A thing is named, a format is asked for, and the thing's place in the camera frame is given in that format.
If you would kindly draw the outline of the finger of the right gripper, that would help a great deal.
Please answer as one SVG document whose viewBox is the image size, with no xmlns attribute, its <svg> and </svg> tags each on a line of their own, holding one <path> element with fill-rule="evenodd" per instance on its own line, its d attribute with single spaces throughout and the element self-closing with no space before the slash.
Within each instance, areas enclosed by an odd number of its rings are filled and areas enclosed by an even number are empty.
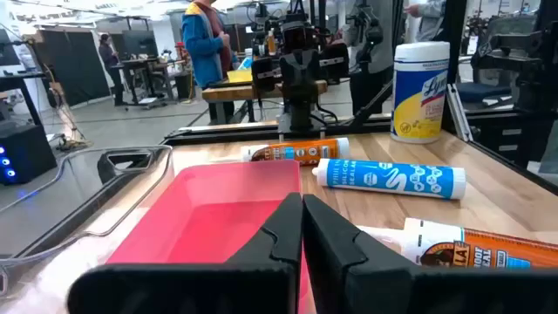
<svg viewBox="0 0 558 314">
<path fill-rule="evenodd" d="M 301 61 L 301 86 L 304 93 L 311 103 L 316 103 L 318 99 L 318 87 L 316 82 L 320 79 L 320 57 L 317 50 L 302 51 Z"/>
<path fill-rule="evenodd" d="M 294 50 L 280 58 L 282 73 L 282 95 L 289 103 L 301 103 L 296 82 L 299 75 L 299 60 L 302 58 L 301 50 Z"/>
</svg>

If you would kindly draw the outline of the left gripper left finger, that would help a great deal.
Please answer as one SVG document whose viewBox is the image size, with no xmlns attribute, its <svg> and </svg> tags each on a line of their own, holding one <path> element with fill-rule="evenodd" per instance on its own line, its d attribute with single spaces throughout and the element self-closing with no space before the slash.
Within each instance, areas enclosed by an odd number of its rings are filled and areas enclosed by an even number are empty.
<svg viewBox="0 0 558 314">
<path fill-rule="evenodd" d="M 70 313 L 296 313 L 303 200 L 287 195 L 224 263 L 113 263 L 81 275 Z"/>
</svg>

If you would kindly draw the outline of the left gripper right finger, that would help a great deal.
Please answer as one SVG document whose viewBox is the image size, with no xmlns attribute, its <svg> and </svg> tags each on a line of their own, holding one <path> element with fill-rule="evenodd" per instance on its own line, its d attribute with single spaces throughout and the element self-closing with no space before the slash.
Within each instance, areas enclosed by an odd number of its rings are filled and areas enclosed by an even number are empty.
<svg viewBox="0 0 558 314">
<path fill-rule="evenodd" d="M 320 313 L 555 313 L 557 272 L 418 266 L 314 195 L 303 246 Z"/>
</svg>

